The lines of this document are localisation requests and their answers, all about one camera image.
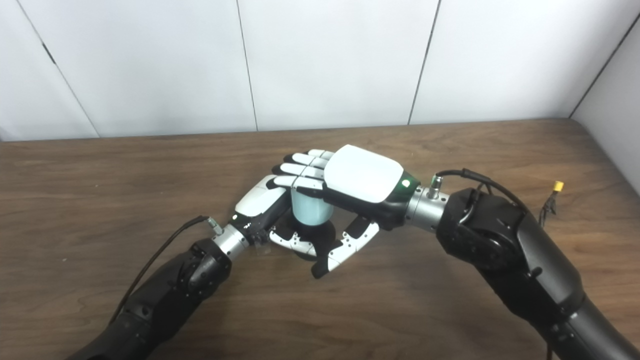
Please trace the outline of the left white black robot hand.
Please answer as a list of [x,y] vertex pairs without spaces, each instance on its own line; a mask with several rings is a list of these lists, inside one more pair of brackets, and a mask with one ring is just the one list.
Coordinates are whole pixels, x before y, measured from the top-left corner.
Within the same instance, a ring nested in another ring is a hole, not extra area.
[[220,239],[215,241],[231,260],[251,246],[268,245],[290,249],[306,260],[317,258],[313,244],[302,239],[301,232],[295,229],[291,192],[283,187],[268,187],[274,178],[265,176],[240,199]]

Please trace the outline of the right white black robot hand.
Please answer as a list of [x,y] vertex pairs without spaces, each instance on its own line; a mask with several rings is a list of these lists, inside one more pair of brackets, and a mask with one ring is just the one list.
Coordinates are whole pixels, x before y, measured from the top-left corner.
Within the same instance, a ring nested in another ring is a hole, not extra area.
[[312,149],[286,155],[273,167],[267,188],[283,188],[355,214],[329,249],[317,253],[311,274],[317,280],[363,249],[380,230],[405,225],[421,181],[388,157],[345,145],[336,152]]

